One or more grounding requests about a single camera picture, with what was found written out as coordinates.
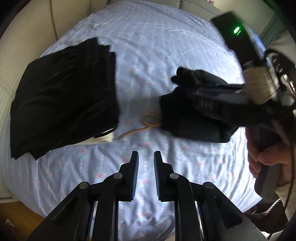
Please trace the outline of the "right hand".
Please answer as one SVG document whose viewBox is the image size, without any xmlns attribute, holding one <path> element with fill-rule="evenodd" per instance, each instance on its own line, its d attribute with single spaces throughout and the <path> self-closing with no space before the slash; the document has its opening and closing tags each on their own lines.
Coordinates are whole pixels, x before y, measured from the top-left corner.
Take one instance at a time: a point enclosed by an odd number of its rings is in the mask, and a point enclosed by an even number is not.
<svg viewBox="0 0 296 241">
<path fill-rule="evenodd" d="M 257 178 L 259 176 L 263 166 L 282 164 L 282 173 L 277 184 L 281 186 L 290 183 L 293 180 L 290 148 L 284 143 L 279 143 L 259 152 L 253 141 L 252 130 L 246 128 L 245 134 L 247 138 L 249 170 L 253 177 Z"/>
</svg>

